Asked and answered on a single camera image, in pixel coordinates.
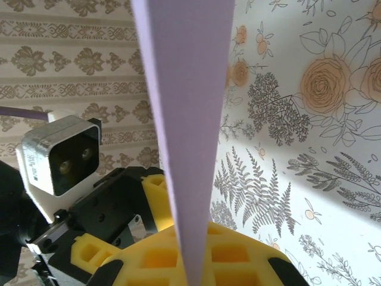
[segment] screw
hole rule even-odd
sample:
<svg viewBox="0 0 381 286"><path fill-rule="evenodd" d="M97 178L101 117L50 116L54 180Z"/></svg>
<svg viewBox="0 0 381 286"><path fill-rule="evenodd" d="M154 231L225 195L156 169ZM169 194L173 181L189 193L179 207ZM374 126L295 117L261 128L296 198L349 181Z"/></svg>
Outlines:
<svg viewBox="0 0 381 286"><path fill-rule="evenodd" d="M45 241L43 242L43 246L44 246L45 248L49 247L49 245L51 245L51 244L52 244L52 240L51 240L50 238L48 238L47 240L45 240Z"/></svg>
<svg viewBox="0 0 381 286"><path fill-rule="evenodd" d="M105 214L104 213L101 213L99 216L98 216L98 221L99 222L103 222L105 220Z"/></svg>
<svg viewBox="0 0 381 286"><path fill-rule="evenodd" d="M67 212L65 210L59 210L54 214L54 217L57 221L63 220L67 215Z"/></svg>
<svg viewBox="0 0 381 286"><path fill-rule="evenodd" d="M95 207L97 204L98 204L98 199L97 199L97 198L94 198L94 199L93 199L93 202L91 202L91 205L92 205L93 207Z"/></svg>
<svg viewBox="0 0 381 286"><path fill-rule="evenodd" d="M73 217L69 218L69 220L67 221L67 226L68 226L70 229L74 229L74 228L76 228L76 227L77 227L77 222L76 222L76 220L75 220Z"/></svg>

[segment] wall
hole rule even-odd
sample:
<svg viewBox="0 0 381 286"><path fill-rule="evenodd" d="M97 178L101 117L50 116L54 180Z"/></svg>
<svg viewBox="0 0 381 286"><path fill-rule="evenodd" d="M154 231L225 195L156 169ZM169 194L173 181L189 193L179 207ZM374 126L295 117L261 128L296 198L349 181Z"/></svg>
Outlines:
<svg viewBox="0 0 381 286"><path fill-rule="evenodd" d="M100 176L158 166L157 137L129 1L0 1L0 104L102 119ZM0 160L44 122L0 116ZM11 285L32 285L29 252Z"/></svg>
<svg viewBox="0 0 381 286"><path fill-rule="evenodd" d="M211 212L310 285L381 285L381 1L237 0Z"/></svg>

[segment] camera lens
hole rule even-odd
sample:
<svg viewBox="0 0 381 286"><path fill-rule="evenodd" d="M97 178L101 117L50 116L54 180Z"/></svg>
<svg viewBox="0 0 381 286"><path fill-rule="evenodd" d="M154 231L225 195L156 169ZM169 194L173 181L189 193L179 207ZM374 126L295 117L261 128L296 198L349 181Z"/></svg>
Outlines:
<svg viewBox="0 0 381 286"><path fill-rule="evenodd" d="M90 159L91 155L93 154L93 152L91 151L90 148L87 148L85 149L83 152L82 152L82 159L84 160L88 160Z"/></svg>
<svg viewBox="0 0 381 286"><path fill-rule="evenodd" d="M70 160L63 162L60 166L60 172L63 175L67 174L70 171L70 169L71 169L71 161Z"/></svg>

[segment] lavender paper strip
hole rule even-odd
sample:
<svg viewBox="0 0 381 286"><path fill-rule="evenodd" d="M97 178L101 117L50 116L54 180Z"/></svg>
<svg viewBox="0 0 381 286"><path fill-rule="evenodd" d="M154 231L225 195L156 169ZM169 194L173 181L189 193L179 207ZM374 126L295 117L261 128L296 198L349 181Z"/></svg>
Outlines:
<svg viewBox="0 0 381 286"><path fill-rule="evenodd" d="M133 0L188 286L201 283L234 0Z"/></svg>

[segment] yellow foam padding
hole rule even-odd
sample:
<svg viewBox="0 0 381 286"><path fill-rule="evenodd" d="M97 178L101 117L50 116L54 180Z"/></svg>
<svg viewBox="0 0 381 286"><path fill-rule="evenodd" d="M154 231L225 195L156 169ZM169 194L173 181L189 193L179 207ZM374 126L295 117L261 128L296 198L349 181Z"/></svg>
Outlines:
<svg viewBox="0 0 381 286"><path fill-rule="evenodd" d="M280 251L210 222L202 286L283 286L268 262L289 259ZM113 286L186 286L174 227L145 238L109 257L122 260Z"/></svg>
<svg viewBox="0 0 381 286"><path fill-rule="evenodd" d="M75 240L71 246L70 263L90 274L94 274L107 258L120 252L119 248L90 234Z"/></svg>
<svg viewBox="0 0 381 286"><path fill-rule="evenodd" d="M142 181L145 196L158 231L172 226L173 219L164 175L150 175Z"/></svg>

